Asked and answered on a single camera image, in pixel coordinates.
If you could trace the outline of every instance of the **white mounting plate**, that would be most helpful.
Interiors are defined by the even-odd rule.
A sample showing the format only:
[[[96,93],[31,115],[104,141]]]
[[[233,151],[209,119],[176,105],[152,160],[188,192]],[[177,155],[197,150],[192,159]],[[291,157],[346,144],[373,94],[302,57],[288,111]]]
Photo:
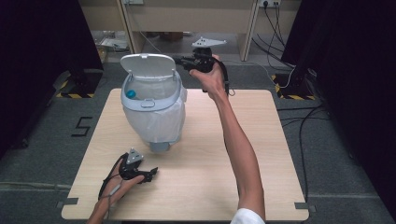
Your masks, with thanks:
[[[192,46],[195,48],[209,48],[209,47],[214,47],[214,46],[223,45],[223,44],[227,44],[227,41],[212,40],[212,39],[206,39],[206,38],[201,37],[199,40],[192,43]]]

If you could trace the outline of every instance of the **hand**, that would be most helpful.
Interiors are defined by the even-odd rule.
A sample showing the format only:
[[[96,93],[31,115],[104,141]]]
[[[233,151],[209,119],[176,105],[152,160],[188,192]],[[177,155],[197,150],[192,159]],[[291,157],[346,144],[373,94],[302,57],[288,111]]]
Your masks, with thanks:
[[[217,60],[219,59],[218,55],[213,55],[213,57]],[[191,69],[190,75],[200,80],[203,90],[207,91],[211,99],[216,100],[219,96],[222,97],[227,95],[224,90],[223,74],[218,63],[214,63],[212,71],[208,73],[202,73],[196,69]]]
[[[113,170],[111,176],[113,176],[107,183],[101,198],[96,203],[90,218],[87,223],[102,223],[109,206],[117,202],[122,196],[128,192],[135,184],[140,183],[145,178],[143,175],[139,175],[130,180],[123,180],[119,174],[119,168],[122,160],[117,164],[116,168]],[[120,188],[110,197],[110,202],[108,201],[108,195],[117,186]]]

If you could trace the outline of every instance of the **gray lid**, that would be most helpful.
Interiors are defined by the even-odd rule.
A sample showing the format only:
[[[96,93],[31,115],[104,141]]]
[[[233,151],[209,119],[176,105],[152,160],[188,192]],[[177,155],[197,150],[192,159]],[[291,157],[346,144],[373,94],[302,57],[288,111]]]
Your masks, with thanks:
[[[134,77],[172,77],[176,71],[175,61],[162,54],[130,54],[123,56],[120,64]]]

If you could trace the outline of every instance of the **power outlet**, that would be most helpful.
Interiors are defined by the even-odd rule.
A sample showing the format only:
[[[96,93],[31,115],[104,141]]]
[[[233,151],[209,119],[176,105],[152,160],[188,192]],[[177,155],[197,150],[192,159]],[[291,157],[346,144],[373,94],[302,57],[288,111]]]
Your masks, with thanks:
[[[280,6],[281,0],[261,0],[260,7],[264,7],[264,2],[267,2],[267,8],[275,8]]]

